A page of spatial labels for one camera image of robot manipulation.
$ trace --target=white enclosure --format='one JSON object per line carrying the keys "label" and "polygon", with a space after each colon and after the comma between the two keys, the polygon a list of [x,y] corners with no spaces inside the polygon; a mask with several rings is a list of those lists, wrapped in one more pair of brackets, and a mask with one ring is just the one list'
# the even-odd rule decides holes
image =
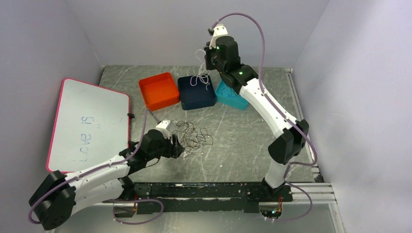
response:
{"label": "white enclosure", "polygon": [[[410,0],[1,1],[0,232],[43,232],[27,202],[47,175],[64,78],[98,84],[111,64],[200,65],[207,29],[231,12],[261,23],[266,67],[293,68],[346,231],[412,232]],[[242,62],[259,64],[254,24],[223,23]]]}

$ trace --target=tangled wire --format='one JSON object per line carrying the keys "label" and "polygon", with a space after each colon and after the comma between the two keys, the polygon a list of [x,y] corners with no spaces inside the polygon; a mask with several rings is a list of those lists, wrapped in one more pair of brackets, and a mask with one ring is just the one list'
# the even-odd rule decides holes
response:
{"label": "tangled wire", "polygon": [[177,135],[185,149],[186,156],[181,158],[187,158],[192,152],[199,151],[203,145],[213,145],[213,137],[207,134],[206,128],[199,128],[190,121],[172,120],[172,123],[176,125],[176,130],[172,134]]}

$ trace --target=string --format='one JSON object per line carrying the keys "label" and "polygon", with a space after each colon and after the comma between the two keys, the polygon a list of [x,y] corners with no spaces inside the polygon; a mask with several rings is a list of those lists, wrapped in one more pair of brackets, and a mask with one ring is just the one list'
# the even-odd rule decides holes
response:
{"label": "string", "polygon": [[180,158],[187,158],[191,153],[199,151],[204,145],[213,145],[213,137],[207,133],[206,128],[199,128],[190,121],[172,120],[176,125],[176,130],[172,134],[177,135],[180,144],[184,148],[185,156]]}
{"label": "string", "polygon": [[206,55],[206,52],[203,51],[203,50],[196,50],[196,52],[194,52],[194,55],[196,56],[197,60],[199,60],[201,62],[201,64],[200,64],[199,70],[197,72],[197,75],[193,75],[190,78],[190,85],[191,86],[196,86],[197,85],[197,79],[199,79],[200,82],[202,82],[203,84],[206,85],[206,90],[207,90],[207,86],[210,85],[210,83],[209,83],[210,71],[209,71],[209,73],[205,74],[205,72],[206,72],[206,62],[202,62],[202,60],[197,56],[198,51],[202,51]]}
{"label": "string", "polygon": [[222,89],[221,95],[222,95],[223,97],[229,97],[229,98],[234,98],[234,97],[239,96],[239,95],[235,92],[235,90],[233,90],[232,88],[230,88],[230,87],[228,87],[228,86],[226,86],[226,87],[224,87],[224,88]]}

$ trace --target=navy blue bin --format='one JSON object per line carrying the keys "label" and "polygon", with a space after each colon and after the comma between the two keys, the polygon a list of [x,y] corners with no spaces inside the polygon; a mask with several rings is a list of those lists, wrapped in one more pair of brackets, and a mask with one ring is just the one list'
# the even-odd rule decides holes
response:
{"label": "navy blue bin", "polygon": [[190,85],[191,77],[192,76],[186,76],[177,79],[177,89],[179,89],[182,109],[191,110],[214,106],[216,104],[216,94],[210,77],[210,84],[207,86],[207,90],[206,84],[199,80],[197,80],[197,84],[195,86]]}

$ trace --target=orange bin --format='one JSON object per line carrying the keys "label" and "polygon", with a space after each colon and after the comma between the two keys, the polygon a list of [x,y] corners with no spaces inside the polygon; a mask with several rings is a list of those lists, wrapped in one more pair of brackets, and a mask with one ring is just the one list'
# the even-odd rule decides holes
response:
{"label": "orange bin", "polygon": [[152,111],[180,101],[179,91],[169,72],[142,79],[139,86],[146,107]]}

